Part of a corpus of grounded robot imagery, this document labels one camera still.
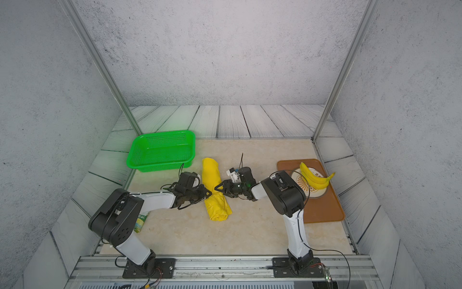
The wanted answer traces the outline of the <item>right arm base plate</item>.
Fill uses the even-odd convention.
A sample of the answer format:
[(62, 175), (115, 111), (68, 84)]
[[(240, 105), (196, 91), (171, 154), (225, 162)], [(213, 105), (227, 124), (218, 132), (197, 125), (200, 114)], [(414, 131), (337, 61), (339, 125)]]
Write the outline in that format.
[(289, 254), (288, 257), (272, 259), (272, 265), (267, 267), (273, 271), (275, 278), (325, 278), (325, 272), (321, 260), (315, 258), (310, 251), (303, 257), (296, 258)]

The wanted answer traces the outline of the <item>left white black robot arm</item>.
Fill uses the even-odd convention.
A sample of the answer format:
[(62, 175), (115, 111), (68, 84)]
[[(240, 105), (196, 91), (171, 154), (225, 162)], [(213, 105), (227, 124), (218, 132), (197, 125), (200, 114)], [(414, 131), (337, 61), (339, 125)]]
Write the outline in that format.
[(90, 218), (88, 227), (136, 266), (154, 263), (155, 253), (145, 246), (134, 231), (142, 213), (160, 209), (182, 210), (204, 201), (212, 192), (201, 183), (200, 175), (181, 173), (177, 182), (159, 191), (130, 193), (116, 189)]

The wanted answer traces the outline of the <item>yellow shorts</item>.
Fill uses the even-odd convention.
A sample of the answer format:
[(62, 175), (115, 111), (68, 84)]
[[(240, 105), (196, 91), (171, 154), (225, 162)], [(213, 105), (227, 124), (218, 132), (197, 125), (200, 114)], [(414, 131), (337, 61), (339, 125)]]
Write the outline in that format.
[(205, 207), (212, 221), (222, 222), (232, 214), (232, 210), (222, 192), (215, 188), (221, 183), (218, 163), (212, 158), (202, 161), (202, 183), (212, 195), (205, 200)]

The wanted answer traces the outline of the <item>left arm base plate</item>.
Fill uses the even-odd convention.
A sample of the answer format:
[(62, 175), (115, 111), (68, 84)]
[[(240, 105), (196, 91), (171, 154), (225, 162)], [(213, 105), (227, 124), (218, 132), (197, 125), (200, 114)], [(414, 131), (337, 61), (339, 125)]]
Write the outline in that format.
[(158, 258), (151, 254), (142, 265), (127, 260), (123, 279), (172, 279), (176, 265), (175, 258)]

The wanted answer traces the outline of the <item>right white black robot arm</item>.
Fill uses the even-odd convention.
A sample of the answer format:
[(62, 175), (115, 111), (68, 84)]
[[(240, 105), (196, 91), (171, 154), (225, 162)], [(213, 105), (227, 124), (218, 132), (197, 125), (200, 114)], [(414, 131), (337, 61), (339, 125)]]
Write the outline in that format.
[(230, 198), (244, 196), (253, 202), (268, 197), (274, 209), (284, 219), (289, 242), (289, 265), (293, 271), (301, 271), (309, 267), (314, 261), (314, 255), (302, 228), (304, 207), (308, 197), (291, 175), (286, 171), (277, 171), (257, 182), (249, 167), (237, 171), (231, 169), (227, 174), (231, 178), (222, 181), (214, 190)]

